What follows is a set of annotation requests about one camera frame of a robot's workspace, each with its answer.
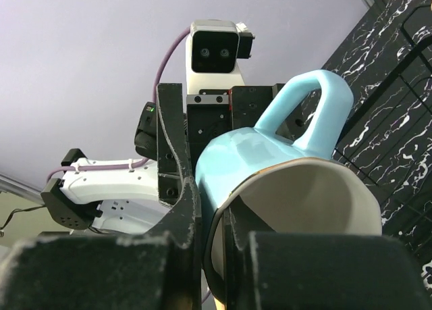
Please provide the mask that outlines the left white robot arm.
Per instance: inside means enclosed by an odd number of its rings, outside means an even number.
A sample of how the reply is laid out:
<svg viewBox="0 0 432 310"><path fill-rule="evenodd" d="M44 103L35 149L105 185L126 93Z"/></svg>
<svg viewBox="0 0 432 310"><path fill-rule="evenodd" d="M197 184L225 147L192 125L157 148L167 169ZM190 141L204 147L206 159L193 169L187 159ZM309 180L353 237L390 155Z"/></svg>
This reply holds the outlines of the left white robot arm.
<svg viewBox="0 0 432 310"><path fill-rule="evenodd" d="M41 192L51 217L72 230L97 234L139 234L159 216L150 206L176 204L182 191L179 169L163 132L168 125L196 163L206 144L227 131L252 126L281 90L272 86L202 89L180 105L182 87L161 84L161 106L147 103L142 110L134 144L138 159L91 160L71 149Z"/></svg>

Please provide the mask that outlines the light blue faceted mug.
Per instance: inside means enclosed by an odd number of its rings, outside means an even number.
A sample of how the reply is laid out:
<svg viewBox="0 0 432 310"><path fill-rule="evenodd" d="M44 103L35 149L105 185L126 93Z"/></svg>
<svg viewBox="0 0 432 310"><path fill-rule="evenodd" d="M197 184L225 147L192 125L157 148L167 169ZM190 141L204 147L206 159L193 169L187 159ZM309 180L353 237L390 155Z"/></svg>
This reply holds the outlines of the light blue faceted mug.
<svg viewBox="0 0 432 310"><path fill-rule="evenodd" d="M321 96L310 124L296 140L277 129L311 91ZM203 258L213 296L225 300L221 219L244 203L278 233L382 233L373 193L333 159L354 96L347 82L328 70L291 78L252 127L212 139L198 158L195 181L203 220Z"/></svg>

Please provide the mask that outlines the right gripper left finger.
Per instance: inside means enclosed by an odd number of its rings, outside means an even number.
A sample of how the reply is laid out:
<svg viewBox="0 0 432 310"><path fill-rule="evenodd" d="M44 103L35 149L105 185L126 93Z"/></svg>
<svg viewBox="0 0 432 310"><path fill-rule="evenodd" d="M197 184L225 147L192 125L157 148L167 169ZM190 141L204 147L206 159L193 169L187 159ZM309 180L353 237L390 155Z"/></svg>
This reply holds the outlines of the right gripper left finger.
<svg viewBox="0 0 432 310"><path fill-rule="evenodd" d="M1 308L200 309L200 269L168 233L38 236L1 262Z"/></svg>

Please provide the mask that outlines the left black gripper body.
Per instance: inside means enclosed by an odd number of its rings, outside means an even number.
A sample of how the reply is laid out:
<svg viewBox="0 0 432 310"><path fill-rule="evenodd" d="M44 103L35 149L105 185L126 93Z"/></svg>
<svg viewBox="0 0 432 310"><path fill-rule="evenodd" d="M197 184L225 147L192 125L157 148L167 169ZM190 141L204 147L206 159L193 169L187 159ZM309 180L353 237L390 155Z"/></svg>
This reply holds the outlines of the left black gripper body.
<svg viewBox="0 0 432 310"><path fill-rule="evenodd" d="M157 161L159 199L175 205L182 184L169 137L178 144L177 151L188 154L187 163L195 170L196 162L211 139L233 129L252 127L281 90L272 86L235 86L229 90L205 89L188 96L183 108L181 84L157 86ZM170 136L163 132L168 127Z"/></svg>

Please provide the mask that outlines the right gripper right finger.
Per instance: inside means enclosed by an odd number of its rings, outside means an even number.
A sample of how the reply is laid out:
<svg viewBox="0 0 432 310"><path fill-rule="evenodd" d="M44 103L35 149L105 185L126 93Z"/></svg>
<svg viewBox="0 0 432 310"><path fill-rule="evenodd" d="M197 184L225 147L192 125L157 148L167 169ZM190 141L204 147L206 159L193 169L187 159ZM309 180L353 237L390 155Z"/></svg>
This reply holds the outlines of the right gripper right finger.
<svg viewBox="0 0 432 310"><path fill-rule="evenodd" d="M281 234L238 203L223 213L228 309L426 309L418 265L387 236Z"/></svg>

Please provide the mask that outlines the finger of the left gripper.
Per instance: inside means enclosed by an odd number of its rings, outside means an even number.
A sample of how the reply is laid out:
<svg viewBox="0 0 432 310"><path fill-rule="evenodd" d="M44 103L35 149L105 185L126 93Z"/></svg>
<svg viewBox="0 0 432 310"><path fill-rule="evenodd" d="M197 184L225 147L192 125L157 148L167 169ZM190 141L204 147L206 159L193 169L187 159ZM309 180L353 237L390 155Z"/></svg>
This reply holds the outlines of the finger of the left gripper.
<svg viewBox="0 0 432 310"><path fill-rule="evenodd" d="M170 207L169 224L179 236L194 236L201 221L200 197L190 164L181 84L157 86L157 149L159 200Z"/></svg>

